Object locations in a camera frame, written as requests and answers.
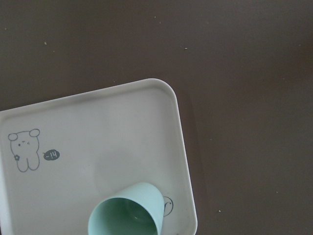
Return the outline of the green cup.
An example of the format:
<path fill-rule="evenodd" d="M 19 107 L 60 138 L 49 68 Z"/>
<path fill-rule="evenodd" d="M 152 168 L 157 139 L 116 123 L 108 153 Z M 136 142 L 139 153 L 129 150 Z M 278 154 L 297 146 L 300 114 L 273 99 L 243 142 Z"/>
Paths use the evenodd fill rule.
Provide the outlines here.
<path fill-rule="evenodd" d="M 101 201 L 88 221 L 89 235 L 159 235 L 164 199 L 157 187 L 137 183 Z"/>

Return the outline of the cream rabbit tray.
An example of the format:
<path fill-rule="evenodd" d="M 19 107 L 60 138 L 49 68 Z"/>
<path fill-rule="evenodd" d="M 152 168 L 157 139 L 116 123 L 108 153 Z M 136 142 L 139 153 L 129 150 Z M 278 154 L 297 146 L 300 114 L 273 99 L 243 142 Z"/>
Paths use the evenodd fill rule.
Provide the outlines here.
<path fill-rule="evenodd" d="M 94 207 L 138 182 L 164 198 L 164 235 L 198 221 L 177 97 L 159 79 L 0 113 L 0 232 L 85 235 Z"/>

